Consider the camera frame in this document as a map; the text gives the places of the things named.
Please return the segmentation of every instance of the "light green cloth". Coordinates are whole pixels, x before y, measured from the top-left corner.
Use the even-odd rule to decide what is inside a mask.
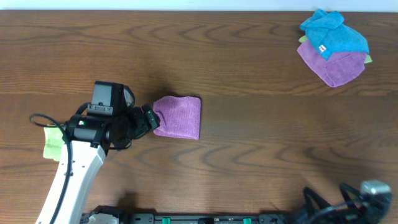
[[[298,41],[299,41],[300,43],[304,43],[304,42],[307,41],[307,40],[308,40],[307,36],[304,35],[304,36],[300,37]],[[372,60],[371,56],[367,54],[364,63],[371,63],[371,62],[373,62],[373,60]]]
[[[61,148],[64,144],[62,132],[58,128],[44,128],[45,145],[43,157],[59,162],[61,158]]]

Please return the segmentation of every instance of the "white background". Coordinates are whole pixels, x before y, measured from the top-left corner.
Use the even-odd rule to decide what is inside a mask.
[[[398,12],[398,0],[0,0],[0,9]]]

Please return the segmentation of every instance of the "wooden table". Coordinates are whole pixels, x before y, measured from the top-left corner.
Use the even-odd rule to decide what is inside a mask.
[[[343,13],[374,61],[338,88],[296,52],[311,14],[2,11],[0,222],[33,223],[57,170],[29,115],[65,121],[95,80],[129,85],[137,105],[199,96],[202,121],[199,141],[149,134],[110,152],[85,211],[285,211],[305,186],[338,203],[340,182],[367,179],[397,192],[398,14]]]

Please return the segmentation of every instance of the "folded purple cloth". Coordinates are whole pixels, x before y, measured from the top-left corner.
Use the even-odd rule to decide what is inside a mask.
[[[154,103],[154,112],[160,126],[154,130],[158,136],[199,139],[200,99],[186,96],[165,96]]]
[[[344,85],[365,70],[366,52],[335,52],[326,61],[308,40],[298,47],[297,52],[330,87]]]

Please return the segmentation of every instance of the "blue cloth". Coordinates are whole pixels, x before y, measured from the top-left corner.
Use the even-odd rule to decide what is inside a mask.
[[[343,16],[318,9],[300,25],[312,46],[326,60],[334,52],[369,53],[368,42],[359,32],[343,24]]]

